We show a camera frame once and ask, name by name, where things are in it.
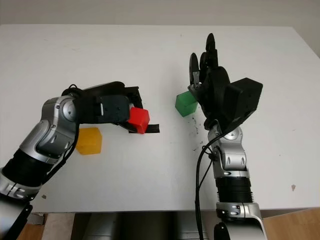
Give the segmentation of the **black three-fingered left hand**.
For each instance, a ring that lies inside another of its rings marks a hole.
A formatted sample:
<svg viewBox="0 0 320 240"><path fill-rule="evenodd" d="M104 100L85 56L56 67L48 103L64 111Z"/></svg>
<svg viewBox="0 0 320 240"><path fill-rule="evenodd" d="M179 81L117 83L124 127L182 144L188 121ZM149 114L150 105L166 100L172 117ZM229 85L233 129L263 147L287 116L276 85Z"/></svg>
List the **black three-fingered left hand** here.
<svg viewBox="0 0 320 240"><path fill-rule="evenodd" d="M142 108L137 86L126 87L120 81L110 82L79 91L73 100L79 124L114 124L130 133L138 130L129 123L130 108Z"/></svg>

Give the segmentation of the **black three-fingered right hand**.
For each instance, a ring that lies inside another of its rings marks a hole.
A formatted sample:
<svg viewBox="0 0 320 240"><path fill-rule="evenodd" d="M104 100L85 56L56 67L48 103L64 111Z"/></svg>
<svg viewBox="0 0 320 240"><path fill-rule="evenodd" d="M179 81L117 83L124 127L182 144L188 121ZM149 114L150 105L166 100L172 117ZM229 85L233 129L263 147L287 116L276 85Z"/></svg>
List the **black three-fingered right hand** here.
<svg viewBox="0 0 320 240"><path fill-rule="evenodd" d="M197 58L193 52L189 59L189 86L196 101L200 104L205 116L204 128L210 130L222 123L224 88L230 83L227 71L219 65L215 37L207 36L205 52Z"/></svg>

